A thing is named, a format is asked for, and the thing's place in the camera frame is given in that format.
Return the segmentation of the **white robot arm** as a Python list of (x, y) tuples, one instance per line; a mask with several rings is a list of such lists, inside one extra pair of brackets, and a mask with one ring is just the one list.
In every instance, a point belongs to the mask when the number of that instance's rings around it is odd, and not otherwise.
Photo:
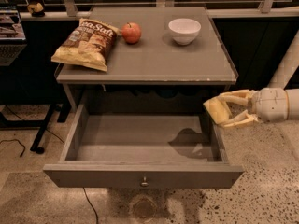
[(218, 121), (222, 127), (235, 127), (254, 122), (281, 122), (299, 120), (299, 88), (289, 88), (288, 83), (299, 68), (299, 32), (289, 45), (275, 74), (265, 88), (225, 92), (218, 96), (224, 104), (241, 105), (245, 110)]

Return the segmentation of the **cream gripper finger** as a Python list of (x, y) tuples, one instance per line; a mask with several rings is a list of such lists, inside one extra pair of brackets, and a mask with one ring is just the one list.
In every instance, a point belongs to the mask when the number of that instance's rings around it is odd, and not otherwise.
[(247, 106), (255, 93), (255, 90), (228, 91), (221, 93), (218, 99), (226, 103)]
[(223, 128), (243, 127), (258, 122), (255, 114), (249, 114), (247, 110), (236, 115), (234, 118), (224, 121), (221, 125)]

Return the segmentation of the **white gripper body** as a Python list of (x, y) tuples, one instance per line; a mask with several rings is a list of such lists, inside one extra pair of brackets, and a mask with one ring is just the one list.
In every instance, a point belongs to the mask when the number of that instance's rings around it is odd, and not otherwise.
[(277, 122), (288, 117), (287, 94), (281, 88), (263, 88), (251, 99), (252, 111), (262, 120)]

